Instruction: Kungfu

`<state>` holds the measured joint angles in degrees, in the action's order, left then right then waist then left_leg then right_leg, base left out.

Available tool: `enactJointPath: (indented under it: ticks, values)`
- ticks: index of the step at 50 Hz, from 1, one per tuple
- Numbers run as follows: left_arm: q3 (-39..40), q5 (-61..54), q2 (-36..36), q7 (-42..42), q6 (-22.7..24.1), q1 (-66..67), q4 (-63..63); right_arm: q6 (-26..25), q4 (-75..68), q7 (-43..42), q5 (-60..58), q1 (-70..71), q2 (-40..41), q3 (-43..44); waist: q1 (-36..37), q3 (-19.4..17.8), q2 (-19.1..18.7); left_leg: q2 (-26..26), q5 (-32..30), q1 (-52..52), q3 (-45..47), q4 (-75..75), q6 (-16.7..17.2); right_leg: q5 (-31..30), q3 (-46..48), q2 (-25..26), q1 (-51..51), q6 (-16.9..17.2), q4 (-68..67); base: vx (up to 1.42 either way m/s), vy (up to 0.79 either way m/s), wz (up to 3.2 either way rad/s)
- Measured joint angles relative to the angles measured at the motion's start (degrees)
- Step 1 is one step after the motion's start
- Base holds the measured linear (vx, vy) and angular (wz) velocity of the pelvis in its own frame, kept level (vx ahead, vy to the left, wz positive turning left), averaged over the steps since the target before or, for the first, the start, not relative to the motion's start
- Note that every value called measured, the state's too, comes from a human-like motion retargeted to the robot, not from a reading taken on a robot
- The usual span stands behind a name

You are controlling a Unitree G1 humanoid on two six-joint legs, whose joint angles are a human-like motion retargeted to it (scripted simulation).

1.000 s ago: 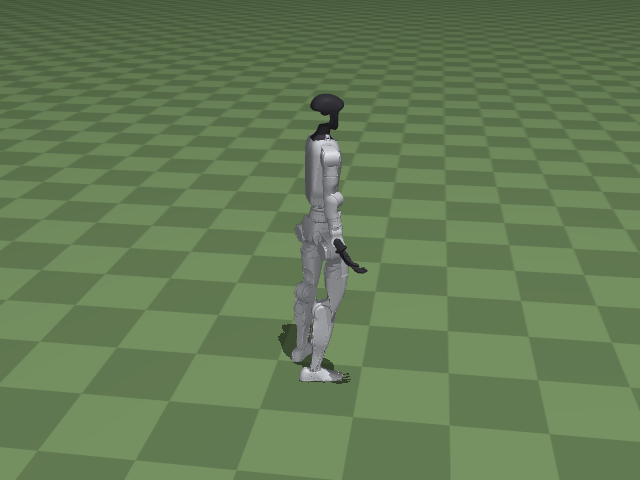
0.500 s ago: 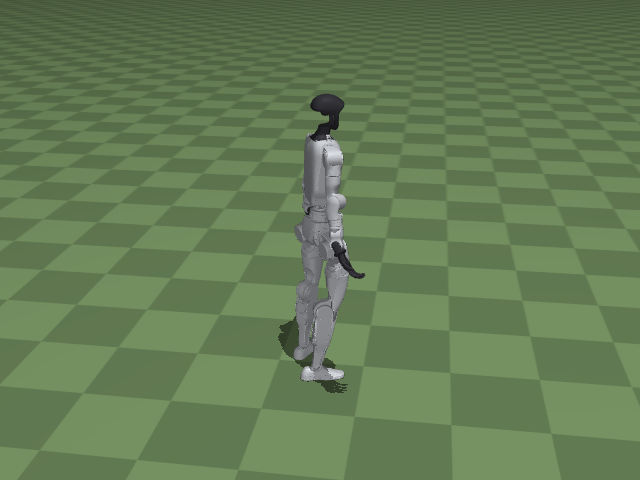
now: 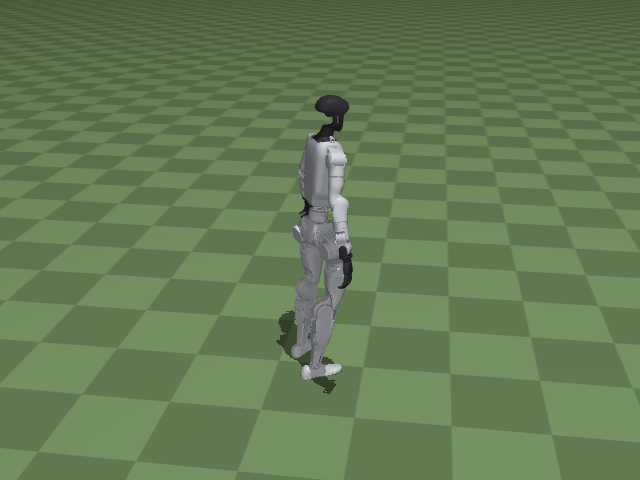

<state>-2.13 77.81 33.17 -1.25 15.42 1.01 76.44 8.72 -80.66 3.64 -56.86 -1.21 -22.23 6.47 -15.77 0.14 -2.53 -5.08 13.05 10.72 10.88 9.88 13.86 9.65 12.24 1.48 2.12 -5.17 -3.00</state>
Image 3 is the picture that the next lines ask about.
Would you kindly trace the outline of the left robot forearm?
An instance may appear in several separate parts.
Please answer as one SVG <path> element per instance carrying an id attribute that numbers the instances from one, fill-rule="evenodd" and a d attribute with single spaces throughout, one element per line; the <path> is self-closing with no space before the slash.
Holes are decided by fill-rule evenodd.
<path id="1" fill-rule="evenodd" d="M 299 177 L 300 177 L 300 193 L 305 198 L 305 196 L 304 196 L 304 174 L 303 174 L 303 172 L 301 171 L 300 168 L 299 168 Z"/>

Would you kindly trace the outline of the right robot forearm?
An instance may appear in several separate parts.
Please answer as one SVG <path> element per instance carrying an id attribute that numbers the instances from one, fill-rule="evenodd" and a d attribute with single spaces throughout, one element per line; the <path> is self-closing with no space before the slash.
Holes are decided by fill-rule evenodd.
<path id="1" fill-rule="evenodd" d="M 349 242 L 349 230 L 348 230 L 348 202 L 345 198 L 337 198 L 334 202 L 333 217 L 331 223 L 334 226 L 335 241 L 337 243 L 337 253 L 339 254 L 339 247 L 345 246 L 347 248 L 347 254 L 352 251 L 352 245 Z"/>

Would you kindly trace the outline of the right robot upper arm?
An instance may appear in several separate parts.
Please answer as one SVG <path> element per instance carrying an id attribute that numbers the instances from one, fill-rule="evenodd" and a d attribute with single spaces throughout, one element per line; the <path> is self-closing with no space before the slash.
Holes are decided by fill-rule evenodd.
<path id="1" fill-rule="evenodd" d="M 327 155 L 325 158 L 325 164 L 328 169 L 328 177 L 329 177 L 328 178 L 329 207 L 333 211 L 335 200 L 337 198 L 344 198 L 341 196 L 341 191 L 344 187 L 345 168 L 347 165 L 346 154 L 338 148 L 333 148 L 333 147 L 328 148 Z M 348 206 L 349 206 L 349 203 L 348 203 Z"/>

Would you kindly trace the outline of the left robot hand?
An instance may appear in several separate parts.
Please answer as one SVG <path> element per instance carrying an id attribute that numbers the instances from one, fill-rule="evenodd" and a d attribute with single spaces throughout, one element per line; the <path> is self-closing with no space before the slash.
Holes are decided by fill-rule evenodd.
<path id="1" fill-rule="evenodd" d="M 302 214 L 305 211 L 306 212 L 300 218 L 303 218 L 303 216 L 308 215 L 309 214 L 309 209 L 312 207 L 312 205 L 309 204 L 309 202 L 306 200 L 306 198 L 304 198 L 303 196 L 302 196 L 302 198 L 303 198 L 303 200 L 305 202 L 305 207 L 304 207 L 303 211 L 299 212 L 299 214 Z"/>

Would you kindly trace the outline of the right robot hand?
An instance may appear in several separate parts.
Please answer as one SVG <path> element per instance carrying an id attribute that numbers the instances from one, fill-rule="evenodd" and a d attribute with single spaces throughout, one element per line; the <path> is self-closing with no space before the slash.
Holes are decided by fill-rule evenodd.
<path id="1" fill-rule="evenodd" d="M 351 262 L 352 257 L 353 257 L 353 254 L 351 252 L 347 254 L 347 248 L 345 246 L 339 247 L 339 259 L 343 260 L 343 273 L 344 273 L 344 283 L 338 287 L 339 289 L 346 288 L 352 280 L 352 272 L 353 272 L 353 267 Z"/>

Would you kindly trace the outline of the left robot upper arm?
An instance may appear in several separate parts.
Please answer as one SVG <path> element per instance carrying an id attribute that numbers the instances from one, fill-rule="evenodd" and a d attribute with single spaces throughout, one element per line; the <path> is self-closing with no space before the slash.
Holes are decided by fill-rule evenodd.
<path id="1" fill-rule="evenodd" d="M 307 145 L 307 141 L 308 141 L 309 137 L 310 137 L 312 134 L 315 134 L 315 133 L 309 133 L 309 134 L 307 135 L 307 138 L 306 138 L 306 145 Z M 301 171 L 303 172 L 303 174 L 304 174 L 304 169 L 305 169 L 305 154 L 306 154 L 306 146 L 305 146 L 305 149 L 304 149 L 304 152 L 303 152 L 303 155 L 302 155 L 301 161 L 300 161 L 300 169 L 301 169 Z"/>

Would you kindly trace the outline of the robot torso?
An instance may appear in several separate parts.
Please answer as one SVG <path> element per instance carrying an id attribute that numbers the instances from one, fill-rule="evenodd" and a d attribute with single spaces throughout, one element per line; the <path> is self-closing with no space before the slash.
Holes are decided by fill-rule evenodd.
<path id="1" fill-rule="evenodd" d="M 310 245 L 319 248 L 321 234 L 333 233 L 334 226 L 328 219 L 330 212 L 328 201 L 328 169 L 325 158 L 328 148 L 343 150 L 340 142 L 330 137 L 330 142 L 316 142 L 312 134 L 306 145 L 305 169 L 304 169 L 304 196 L 312 207 L 309 214 L 303 216 L 301 221 L 301 236 Z M 334 140 L 334 141 L 331 141 Z M 336 141 L 335 141 L 336 140 Z"/>

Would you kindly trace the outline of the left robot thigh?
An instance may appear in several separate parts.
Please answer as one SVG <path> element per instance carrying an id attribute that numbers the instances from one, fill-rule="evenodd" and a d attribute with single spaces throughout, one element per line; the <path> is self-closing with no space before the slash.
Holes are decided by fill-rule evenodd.
<path id="1" fill-rule="evenodd" d="M 323 259 L 319 248 L 307 243 L 301 236 L 301 222 L 292 227 L 292 233 L 300 243 L 300 254 L 305 272 L 305 278 L 299 283 L 297 293 L 303 299 L 312 299 L 317 295 L 318 283 L 321 275 Z"/>

